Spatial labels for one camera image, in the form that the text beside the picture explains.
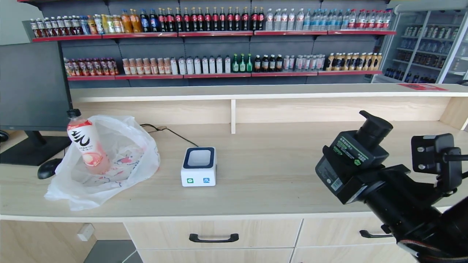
wall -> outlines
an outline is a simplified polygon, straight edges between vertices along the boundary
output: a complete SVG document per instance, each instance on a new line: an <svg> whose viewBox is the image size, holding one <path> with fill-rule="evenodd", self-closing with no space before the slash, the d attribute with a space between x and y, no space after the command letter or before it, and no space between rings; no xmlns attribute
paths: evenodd
<svg viewBox="0 0 468 263"><path fill-rule="evenodd" d="M16 0L0 0L0 45L29 42L22 21L43 18L37 7Z"/></svg>

white plastic bag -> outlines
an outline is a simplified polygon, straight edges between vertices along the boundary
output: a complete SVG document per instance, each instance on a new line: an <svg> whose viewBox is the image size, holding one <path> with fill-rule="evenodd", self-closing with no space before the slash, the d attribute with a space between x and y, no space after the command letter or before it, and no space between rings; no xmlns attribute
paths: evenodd
<svg viewBox="0 0 468 263"><path fill-rule="evenodd" d="M102 205L117 193L151 177L161 162L156 142L134 117L96 115L89 120L96 125L112 168L103 175L92 175L78 148L73 144L68 148L44 197L68 199L72 211Z"/></svg>

black drawer handle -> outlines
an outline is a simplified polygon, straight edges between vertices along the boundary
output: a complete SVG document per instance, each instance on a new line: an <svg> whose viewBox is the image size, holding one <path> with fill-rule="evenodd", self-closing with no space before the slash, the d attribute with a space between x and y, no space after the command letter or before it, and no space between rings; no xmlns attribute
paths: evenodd
<svg viewBox="0 0 468 263"><path fill-rule="evenodd" d="M195 243L231 243L239 240L239 234L231 234L231 237L226 240L201 240L198 234L190 234L189 240Z"/></svg>
<svg viewBox="0 0 468 263"><path fill-rule="evenodd" d="M359 231L359 234L361 234L362 237L365 237L365 238L383 238L383 237L393 237L393 235L373 235L373 234L370 234L369 231L367 230L360 230Z"/></svg>

drawer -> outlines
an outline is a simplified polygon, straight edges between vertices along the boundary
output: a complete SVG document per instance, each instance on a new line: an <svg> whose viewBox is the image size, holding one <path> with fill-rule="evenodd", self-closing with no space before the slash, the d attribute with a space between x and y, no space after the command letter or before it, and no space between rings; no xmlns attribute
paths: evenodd
<svg viewBox="0 0 468 263"><path fill-rule="evenodd" d="M364 238L360 230L370 234L385 234L382 222L374 215L347 218L304 219L299 233L298 247L395 243L393 237Z"/></svg>
<svg viewBox="0 0 468 263"><path fill-rule="evenodd" d="M289 263L292 248L138 250L143 263Z"/></svg>
<svg viewBox="0 0 468 263"><path fill-rule="evenodd" d="M296 248L291 263L415 263L396 244Z"/></svg>
<svg viewBox="0 0 468 263"><path fill-rule="evenodd" d="M125 223L137 249L164 248L269 248L294 247L301 219L221 220ZM198 239L220 241L238 234L238 240L226 243L193 242Z"/></svg>

orange juice bottle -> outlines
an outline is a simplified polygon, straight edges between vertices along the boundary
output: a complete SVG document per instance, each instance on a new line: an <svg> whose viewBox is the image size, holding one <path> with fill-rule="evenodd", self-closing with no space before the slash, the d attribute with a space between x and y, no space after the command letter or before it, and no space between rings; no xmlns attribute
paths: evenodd
<svg viewBox="0 0 468 263"><path fill-rule="evenodd" d="M127 14L126 9L122 9L121 18L122 18L122 24L124 25L124 32L133 33L132 22L130 20L130 16Z"/></svg>
<svg viewBox="0 0 468 263"><path fill-rule="evenodd" d="M130 9L130 20L132 22L133 32L140 33L142 31L140 16L137 15L135 9Z"/></svg>

